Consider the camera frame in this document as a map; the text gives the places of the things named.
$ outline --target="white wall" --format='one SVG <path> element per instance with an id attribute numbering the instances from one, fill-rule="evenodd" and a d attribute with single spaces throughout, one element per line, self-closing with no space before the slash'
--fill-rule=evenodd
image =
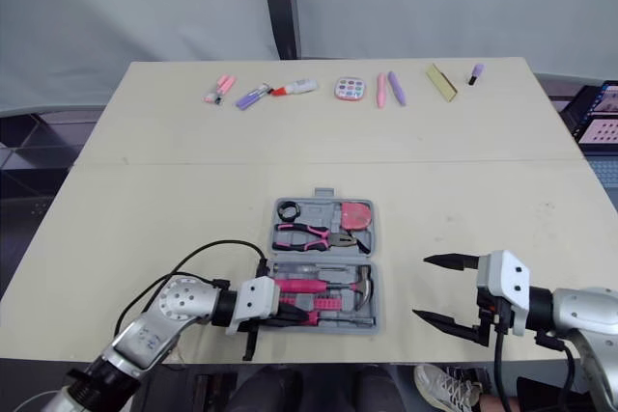
<path id="1" fill-rule="evenodd" d="M 104 105 L 133 60 L 221 59 L 278 59 L 267 0 L 0 0 L 2 116 Z"/>
<path id="2" fill-rule="evenodd" d="M 618 0 L 297 0 L 304 57 L 523 56 L 618 78 Z"/>

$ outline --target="glue stick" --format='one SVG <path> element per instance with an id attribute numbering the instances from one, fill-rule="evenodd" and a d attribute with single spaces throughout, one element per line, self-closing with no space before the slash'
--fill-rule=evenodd
<path id="1" fill-rule="evenodd" d="M 318 89 L 318 81 L 315 79 L 300 79 L 292 84 L 275 89 L 270 94 L 272 96 L 289 96 L 291 94 L 304 94 Z"/>

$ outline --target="purple marker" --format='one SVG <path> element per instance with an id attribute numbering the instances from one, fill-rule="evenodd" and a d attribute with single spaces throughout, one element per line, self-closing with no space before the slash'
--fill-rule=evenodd
<path id="1" fill-rule="evenodd" d="M 388 72 L 388 82 L 390 82 L 390 85 L 393 88 L 393 94 L 395 94 L 395 97 L 399 100 L 399 104 L 406 106 L 406 94 L 404 94 L 404 90 L 402 89 L 402 86 L 399 85 L 397 76 L 393 71 Z"/>
<path id="2" fill-rule="evenodd" d="M 476 78 L 481 75 L 481 73 L 483 72 L 483 69 L 485 69 L 485 65 L 483 65 L 482 63 L 477 63 L 476 65 L 474 65 L 474 69 L 472 70 L 472 75 L 470 76 L 470 80 L 467 81 L 467 84 L 469 86 L 474 85 L 474 82 L 476 82 Z"/>
<path id="3" fill-rule="evenodd" d="M 241 110 L 246 110 L 253 103 L 270 92 L 270 86 L 268 84 L 262 84 L 257 89 L 251 91 L 246 96 L 242 97 L 236 102 L 236 106 Z"/>

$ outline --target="yellow sticky notes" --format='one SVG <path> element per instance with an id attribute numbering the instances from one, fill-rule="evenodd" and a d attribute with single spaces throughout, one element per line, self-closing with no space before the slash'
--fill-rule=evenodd
<path id="1" fill-rule="evenodd" d="M 431 65 L 427 69 L 427 75 L 434 83 L 435 87 L 440 91 L 446 101 L 451 101 L 457 95 L 457 89 L 451 84 L 451 81 L 440 71 L 436 65 Z"/>

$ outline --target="robotic arm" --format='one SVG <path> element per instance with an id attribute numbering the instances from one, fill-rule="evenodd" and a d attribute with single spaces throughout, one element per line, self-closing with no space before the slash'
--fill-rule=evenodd
<path id="1" fill-rule="evenodd" d="M 181 332 L 193 323 L 228 327 L 235 334 L 244 322 L 286 316 L 298 323 L 306 313 L 279 308 L 279 287 L 269 277 L 246 281 L 240 290 L 216 288 L 198 279 L 170 281 L 151 307 L 106 347 L 76 381 L 45 407 L 46 412 L 109 412 L 122 409 L 141 381 L 172 351 Z"/>
<path id="2" fill-rule="evenodd" d="M 560 349 L 560 340 L 568 340 L 581 356 L 597 410 L 618 411 L 616 291 L 560 288 L 552 294 L 546 288 L 531 287 L 528 268 L 509 251 L 494 251 L 481 257 L 436 255 L 425 261 L 449 269 L 478 269 L 476 302 L 481 322 L 465 327 L 452 317 L 436 313 L 414 311 L 418 316 L 448 335 L 484 346 L 489 345 L 492 325 L 503 335 L 508 334 L 509 328 L 518 336 L 523 336 L 525 329 L 534 330 L 537 344 L 553 349 Z"/>

